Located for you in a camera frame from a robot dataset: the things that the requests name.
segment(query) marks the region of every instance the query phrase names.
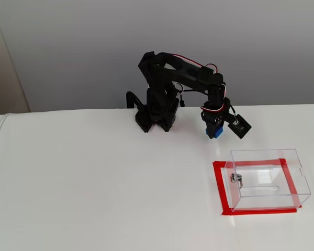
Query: transparent acrylic box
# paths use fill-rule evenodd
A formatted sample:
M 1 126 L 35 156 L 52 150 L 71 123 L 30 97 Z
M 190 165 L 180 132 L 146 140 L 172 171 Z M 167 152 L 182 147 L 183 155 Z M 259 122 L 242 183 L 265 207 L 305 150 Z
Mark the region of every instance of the transparent acrylic box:
M 232 211 L 298 209 L 311 195 L 295 149 L 231 151 L 223 172 Z

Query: keyhole lock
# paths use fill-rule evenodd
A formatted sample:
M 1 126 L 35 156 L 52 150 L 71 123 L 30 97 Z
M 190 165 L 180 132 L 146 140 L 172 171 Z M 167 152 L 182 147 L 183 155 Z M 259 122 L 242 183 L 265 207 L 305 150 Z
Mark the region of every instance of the keyhole lock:
M 243 187 L 242 175 L 237 174 L 237 176 L 236 176 L 236 174 L 231 174 L 231 175 L 230 175 L 230 180 L 231 180 L 231 182 L 233 182 L 233 183 L 239 181 L 239 182 L 240 182 L 240 188 Z

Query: gray wall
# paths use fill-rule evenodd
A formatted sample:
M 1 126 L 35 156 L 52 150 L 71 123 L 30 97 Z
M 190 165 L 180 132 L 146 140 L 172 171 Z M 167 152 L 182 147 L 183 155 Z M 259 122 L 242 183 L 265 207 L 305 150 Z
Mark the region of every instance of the gray wall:
M 28 111 L 14 65 L 0 32 L 0 114 Z
M 151 50 L 217 64 L 235 105 L 314 103 L 313 0 L 0 0 L 0 26 L 32 111 L 145 101 Z

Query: red wire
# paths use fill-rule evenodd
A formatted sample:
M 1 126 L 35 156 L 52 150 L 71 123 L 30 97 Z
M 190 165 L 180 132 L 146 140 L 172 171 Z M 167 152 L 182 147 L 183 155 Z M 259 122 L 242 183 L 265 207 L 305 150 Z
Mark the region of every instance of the red wire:
M 181 59 L 184 59 L 184 60 L 187 60 L 187 61 L 190 61 L 191 63 L 193 63 L 193 64 L 196 64 L 197 66 L 199 66 L 199 67 L 204 67 L 202 64 L 199 64 L 199 63 L 197 63 L 197 62 L 195 62 L 194 60 L 192 60 L 192 59 L 189 59 L 189 58 L 187 58 L 187 57 L 185 57 L 185 56 L 181 56 L 181 55 L 178 55 L 178 54 L 172 54 L 173 56 L 176 56 L 176 57 L 178 57 L 178 58 L 181 58 Z M 209 65 L 213 65 L 214 67 L 215 67 L 215 73 L 217 73 L 218 72 L 218 68 L 217 68 L 217 66 L 216 65 L 214 65 L 214 64 L 207 64 L 206 65 L 206 67 L 207 66 L 209 66 Z M 220 108 L 220 109 L 217 109 L 217 110 L 210 110 L 210 109 L 207 109 L 207 108 L 205 108 L 205 107 L 200 107 L 202 110 L 204 110 L 204 111 L 210 111 L 210 112 L 218 112 L 218 111 L 221 111 L 223 108 L 224 108 L 224 104 L 222 104 L 222 107 Z
M 178 57 L 178 58 L 181 58 L 181 59 L 188 60 L 188 61 L 190 61 L 190 62 L 196 64 L 197 66 L 203 67 L 202 64 L 199 64 L 199 63 L 195 62 L 195 61 L 192 60 L 192 59 L 188 59 L 188 58 L 186 58 L 186 57 L 184 57 L 184 56 L 181 56 L 181 55 L 178 55 L 178 54 L 172 54 L 172 55 L 173 55 L 173 56 L 176 56 L 176 57 Z
M 213 65 L 215 67 L 215 73 L 218 73 L 218 67 L 216 65 L 214 65 L 214 64 L 207 64 L 206 67 L 209 66 L 209 65 Z
M 218 111 L 221 111 L 223 108 L 225 107 L 225 105 L 224 104 L 222 104 L 222 107 L 220 108 L 220 109 L 217 109 L 217 110 L 210 110 L 210 109 L 207 109 L 207 108 L 205 108 L 205 107 L 200 107 L 202 110 L 204 110 L 204 111 L 210 111 L 210 112 L 218 112 Z

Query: blue component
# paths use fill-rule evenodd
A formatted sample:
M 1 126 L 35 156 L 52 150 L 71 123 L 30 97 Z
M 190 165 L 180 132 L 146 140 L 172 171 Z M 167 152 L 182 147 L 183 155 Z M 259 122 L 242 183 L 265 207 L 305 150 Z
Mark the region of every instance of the blue component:
M 223 133 L 223 126 L 219 126 L 217 129 L 215 129 L 214 133 L 215 133 L 214 138 L 217 139 L 218 136 L 220 136 Z

